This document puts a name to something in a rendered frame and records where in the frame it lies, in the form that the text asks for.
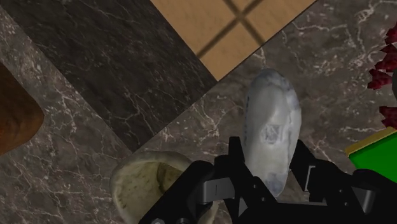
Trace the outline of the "white grey oval bottle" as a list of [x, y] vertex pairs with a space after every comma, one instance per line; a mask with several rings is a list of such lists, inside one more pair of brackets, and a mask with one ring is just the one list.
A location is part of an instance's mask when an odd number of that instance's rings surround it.
[[245, 164], [274, 197], [287, 182], [302, 124], [292, 84], [274, 69], [262, 69], [246, 97], [243, 134]]

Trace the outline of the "cream ceramic bowl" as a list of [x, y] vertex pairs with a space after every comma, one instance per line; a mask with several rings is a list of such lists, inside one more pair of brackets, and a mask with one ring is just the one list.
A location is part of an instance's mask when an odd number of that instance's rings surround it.
[[138, 224], [192, 161], [173, 151], [144, 151], [123, 160], [110, 180], [114, 205], [125, 224]]

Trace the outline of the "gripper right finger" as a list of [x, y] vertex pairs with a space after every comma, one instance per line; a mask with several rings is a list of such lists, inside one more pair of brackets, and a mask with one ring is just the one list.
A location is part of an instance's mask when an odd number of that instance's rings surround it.
[[299, 140], [290, 169], [310, 204], [293, 204], [291, 217], [301, 224], [381, 224], [397, 221], [397, 183], [369, 169], [353, 174], [316, 158]]

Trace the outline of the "dark red spiky plant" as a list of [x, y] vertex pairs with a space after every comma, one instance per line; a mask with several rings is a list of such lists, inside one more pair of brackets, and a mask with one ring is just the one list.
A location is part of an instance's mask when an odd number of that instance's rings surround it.
[[[381, 51], [385, 56], [369, 70], [372, 80], [367, 88], [377, 90], [385, 85], [391, 85], [397, 100], [397, 23], [387, 31], [384, 41], [386, 45]], [[397, 130], [397, 106], [381, 106], [379, 113], [384, 116], [382, 123], [385, 127]]]

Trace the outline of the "green box with yellow edge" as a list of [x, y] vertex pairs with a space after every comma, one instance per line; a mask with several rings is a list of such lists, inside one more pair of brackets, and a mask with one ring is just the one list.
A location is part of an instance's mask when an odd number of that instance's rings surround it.
[[397, 130], [382, 129], [345, 149], [357, 169], [375, 171], [397, 183]]

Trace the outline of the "brown wooden board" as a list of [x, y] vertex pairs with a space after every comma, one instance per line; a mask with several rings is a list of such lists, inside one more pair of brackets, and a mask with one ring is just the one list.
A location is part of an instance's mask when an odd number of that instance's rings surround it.
[[38, 103], [0, 63], [0, 156], [28, 142], [43, 121]]

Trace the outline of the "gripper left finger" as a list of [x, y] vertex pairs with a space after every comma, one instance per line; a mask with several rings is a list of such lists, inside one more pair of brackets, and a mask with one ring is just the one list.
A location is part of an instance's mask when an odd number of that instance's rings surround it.
[[244, 163], [239, 137], [214, 163], [194, 161], [141, 218], [139, 224], [199, 224], [217, 201], [224, 201], [233, 224], [265, 224], [265, 203], [273, 196]]

